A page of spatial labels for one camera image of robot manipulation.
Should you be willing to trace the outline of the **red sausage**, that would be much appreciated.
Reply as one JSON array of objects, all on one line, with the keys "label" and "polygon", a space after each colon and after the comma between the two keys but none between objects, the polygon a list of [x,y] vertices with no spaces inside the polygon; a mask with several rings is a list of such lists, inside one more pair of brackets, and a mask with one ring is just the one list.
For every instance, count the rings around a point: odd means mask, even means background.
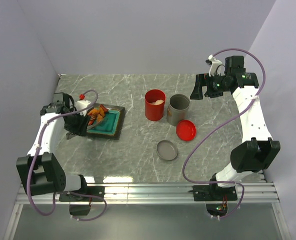
[{"label": "red sausage", "polygon": [[101,118],[100,117],[96,117],[96,118],[91,118],[88,122],[88,126],[96,126],[97,124],[99,124],[101,122]]}]

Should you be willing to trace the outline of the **orange fried food pieces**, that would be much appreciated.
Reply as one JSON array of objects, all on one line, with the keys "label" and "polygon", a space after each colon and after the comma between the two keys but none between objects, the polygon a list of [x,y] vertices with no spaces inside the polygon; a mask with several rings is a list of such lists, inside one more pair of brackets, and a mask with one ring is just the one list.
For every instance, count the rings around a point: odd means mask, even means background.
[{"label": "orange fried food pieces", "polygon": [[105,115],[109,112],[109,110],[100,104],[98,107],[93,108],[90,110],[87,115],[90,117],[91,121],[98,120],[101,121]]}]

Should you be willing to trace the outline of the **steamed bun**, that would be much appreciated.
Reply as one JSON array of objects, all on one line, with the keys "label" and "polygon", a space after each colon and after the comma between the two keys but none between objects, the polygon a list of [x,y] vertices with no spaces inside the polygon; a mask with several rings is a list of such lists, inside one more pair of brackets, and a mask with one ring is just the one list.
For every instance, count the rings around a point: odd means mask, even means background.
[{"label": "steamed bun", "polygon": [[151,104],[152,105],[161,105],[161,104],[163,104],[164,103],[164,100],[162,100],[162,99],[159,99],[159,100],[157,100],[157,101],[155,101],[155,102],[152,102]]}]

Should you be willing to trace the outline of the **steel serving tongs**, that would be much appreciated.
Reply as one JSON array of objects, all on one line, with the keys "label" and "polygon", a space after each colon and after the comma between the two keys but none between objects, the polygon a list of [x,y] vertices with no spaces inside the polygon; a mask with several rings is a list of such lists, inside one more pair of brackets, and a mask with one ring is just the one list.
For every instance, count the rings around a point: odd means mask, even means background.
[{"label": "steel serving tongs", "polygon": [[87,133],[89,130],[94,129],[96,126],[100,125],[103,123],[103,120],[101,120],[100,122],[98,122],[97,120],[95,121],[91,121],[91,120],[80,120],[75,124],[68,124],[67,128],[65,128],[65,130],[67,130],[68,132],[66,133],[66,139],[70,140],[73,137],[86,137]]}]

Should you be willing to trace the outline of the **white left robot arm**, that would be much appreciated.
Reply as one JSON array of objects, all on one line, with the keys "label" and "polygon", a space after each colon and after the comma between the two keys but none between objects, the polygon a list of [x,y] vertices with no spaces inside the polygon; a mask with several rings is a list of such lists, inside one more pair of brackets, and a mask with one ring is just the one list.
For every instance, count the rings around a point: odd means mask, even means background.
[{"label": "white left robot arm", "polygon": [[89,117],[86,107],[90,101],[74,101],[67,93],[56,93],[50,104],[40,110],[41,124],[27,156],[17,159],[16,167],[25,189],[30,196],[71,191],[77,201],[85,200],[89,189],[82,175],[67,175],[55,157],[60,134],[63,130],[84,136]]}]

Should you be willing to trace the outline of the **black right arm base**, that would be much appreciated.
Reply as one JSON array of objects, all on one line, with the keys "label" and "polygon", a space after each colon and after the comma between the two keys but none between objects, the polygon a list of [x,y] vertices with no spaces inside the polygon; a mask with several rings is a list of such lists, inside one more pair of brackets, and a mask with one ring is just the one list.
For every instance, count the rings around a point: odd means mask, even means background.
[{"label": "black right arm base", "polygon": [[236,201],[235,187],[219,187],[216,183],[210,185],[194,185],[189,193],[193,194],[195,202],[206,202],[206,210],[211,217],[224,217],[228,213],[228,201]]}]

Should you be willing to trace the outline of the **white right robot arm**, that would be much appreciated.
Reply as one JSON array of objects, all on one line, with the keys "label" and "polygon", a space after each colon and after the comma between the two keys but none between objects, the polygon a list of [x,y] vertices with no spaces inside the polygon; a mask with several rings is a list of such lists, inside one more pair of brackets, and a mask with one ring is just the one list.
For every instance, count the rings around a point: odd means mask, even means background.
[{"label": "white right robot arm", "polygon": [[[210,197],[219,200],[226,194],[226,188],[244,177],[267,169],[278,152],[280,142],[273,140],[264,120],[258,90],[261,85],[257,75],[247,72],[244,57],[234,55],[225,59],[225,64],[213,55],[206,61],[209,73],[196,75],[191,100],[218,98],[230,92],[236,102],[242,127],[242,141],[230,154],[230,163],[215,174],[214,184],[208,189]],[[218,73],[224,66],[224,74]]]}]

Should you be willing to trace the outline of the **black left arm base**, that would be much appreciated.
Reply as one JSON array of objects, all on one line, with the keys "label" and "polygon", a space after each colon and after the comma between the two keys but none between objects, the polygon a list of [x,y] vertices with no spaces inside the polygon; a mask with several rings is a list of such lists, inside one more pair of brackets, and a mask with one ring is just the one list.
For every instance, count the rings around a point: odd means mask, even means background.
[{"label": "black left arm base", "polygon": [[61,193],[59,196],[60,203],[69,203],[69,213],[74,219],[86,217],[94,203],[103,203],[104,208],[94,219],[102,216],[107,210],[107,203],[104,199],[104,186],[88,186],[85,190],[76,192]]}]

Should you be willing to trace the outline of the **grey cylindrical canister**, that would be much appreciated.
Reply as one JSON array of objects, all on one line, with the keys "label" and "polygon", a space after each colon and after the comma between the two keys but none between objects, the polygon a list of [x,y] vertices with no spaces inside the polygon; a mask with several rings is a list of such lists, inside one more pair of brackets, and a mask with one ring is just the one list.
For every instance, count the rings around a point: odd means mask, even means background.
[{"label": "grey cylindrical canister", "polygon": [[172,126],[186,118],[187,112],[190,107],[190,100],[183,94],[175,94],[169,100],[167,109],[167,122]]}]

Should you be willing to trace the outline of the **teal square plate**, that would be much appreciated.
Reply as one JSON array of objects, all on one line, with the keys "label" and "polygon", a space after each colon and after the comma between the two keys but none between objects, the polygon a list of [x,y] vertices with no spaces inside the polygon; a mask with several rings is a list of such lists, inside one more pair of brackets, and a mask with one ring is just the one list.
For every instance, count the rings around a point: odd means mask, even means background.
[{"label": "teal square plate", "polygon": [[[99,105],[99,103],[95,104],[94,108],[97,108]],[[88,131],[87,137],[118,140],[125,118],[125,108],[123,106],[109,104],[103,104],[103,106],[105,106],[109,112],[102,119],[102,124]]]}]

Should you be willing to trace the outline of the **red round lid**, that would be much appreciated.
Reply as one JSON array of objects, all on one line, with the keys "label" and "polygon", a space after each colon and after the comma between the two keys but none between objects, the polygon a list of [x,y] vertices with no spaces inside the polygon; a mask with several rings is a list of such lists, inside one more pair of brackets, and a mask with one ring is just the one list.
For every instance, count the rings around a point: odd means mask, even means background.
[{"label": "red round lid", "polygon": [[176,126],[176,134],[185,142],[191,141],[196,136],[196,126],[189,120],[182,120]]}]

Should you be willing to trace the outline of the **red cylindrical canister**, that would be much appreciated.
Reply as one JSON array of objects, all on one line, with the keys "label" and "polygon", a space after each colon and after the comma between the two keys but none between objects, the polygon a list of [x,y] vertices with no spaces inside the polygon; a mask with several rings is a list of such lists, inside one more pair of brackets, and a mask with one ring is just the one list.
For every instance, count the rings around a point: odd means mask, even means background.
[{"label": "red cylindrical canister", "polygon": [[[164,100],[163,104],[152,105],[152,102]],[[159,121],[163,118],[166,95],[159,89],[152,89],[145,94],[145,117],[150,121]]]}]

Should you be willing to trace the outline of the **grey round lid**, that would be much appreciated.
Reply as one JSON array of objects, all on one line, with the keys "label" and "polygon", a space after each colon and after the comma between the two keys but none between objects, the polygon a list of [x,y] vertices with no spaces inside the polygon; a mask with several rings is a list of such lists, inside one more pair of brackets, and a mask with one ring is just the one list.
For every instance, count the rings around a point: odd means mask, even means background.
[{"label": "grey round lid", "polygon": [[172,161],[177,158],[178,149],[176,145],[169,140],[161,140],[156,147],[157,154],[165,161]]}]

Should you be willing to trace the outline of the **aluminium rail frame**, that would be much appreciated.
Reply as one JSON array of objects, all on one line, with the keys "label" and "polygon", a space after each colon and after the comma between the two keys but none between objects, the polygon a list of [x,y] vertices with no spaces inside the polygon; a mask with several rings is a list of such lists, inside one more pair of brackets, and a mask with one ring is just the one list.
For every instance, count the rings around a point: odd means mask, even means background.
[{"label": "aluminium rail frame", "polygon": [[188,182],[107,183],[105,202],[96,202],[93,221],[69,217],[69,202],[50,216],[37,214],[20,189],[5,233],[7,240],[289,240],[273,183],[237,187],[242,203],[229,201],[226,218],[213,217],[195,201]]}]

